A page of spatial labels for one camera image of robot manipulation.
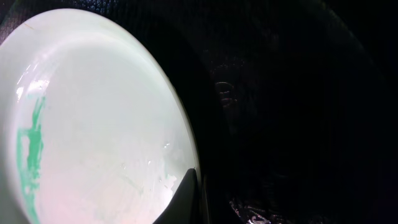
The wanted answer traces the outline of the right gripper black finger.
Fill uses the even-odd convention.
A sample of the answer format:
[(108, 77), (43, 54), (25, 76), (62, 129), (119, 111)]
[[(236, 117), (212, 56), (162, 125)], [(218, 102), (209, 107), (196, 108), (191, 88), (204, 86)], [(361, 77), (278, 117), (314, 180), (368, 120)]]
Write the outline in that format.
[(199, 193), (195, 169), (187, 170), (167, 208), (154, 224), (199, 223)]

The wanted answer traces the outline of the mint green plate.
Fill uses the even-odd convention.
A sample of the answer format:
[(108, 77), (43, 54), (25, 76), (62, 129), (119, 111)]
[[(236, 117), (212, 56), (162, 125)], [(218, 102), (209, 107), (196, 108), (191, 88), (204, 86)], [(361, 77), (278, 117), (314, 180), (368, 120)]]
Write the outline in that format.
[(56, 9), (1, 44), (1, 222), (154, 223), (195, 138), (162, 68), (128, 31)]

